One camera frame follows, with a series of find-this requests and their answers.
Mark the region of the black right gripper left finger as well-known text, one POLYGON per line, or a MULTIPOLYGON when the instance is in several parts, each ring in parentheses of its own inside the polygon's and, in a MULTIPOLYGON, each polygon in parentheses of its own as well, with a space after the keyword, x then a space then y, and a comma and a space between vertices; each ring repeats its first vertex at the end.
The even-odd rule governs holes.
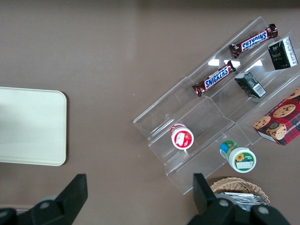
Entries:
POLYGON ((55 198, 17 216, 18 225, 71 225, 88 198, 86 174, 78 174, 55 198))

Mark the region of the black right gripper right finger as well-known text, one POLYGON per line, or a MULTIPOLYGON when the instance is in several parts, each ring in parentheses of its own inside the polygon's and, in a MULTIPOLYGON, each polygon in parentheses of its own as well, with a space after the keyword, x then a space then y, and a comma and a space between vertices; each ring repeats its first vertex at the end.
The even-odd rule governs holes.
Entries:
POLYGON ((201 173, 193 175, 193 198, 198 215, 190 225, 288 225, 276 208, 255 205, 245 211, 225 198, 217 198, 201 173))

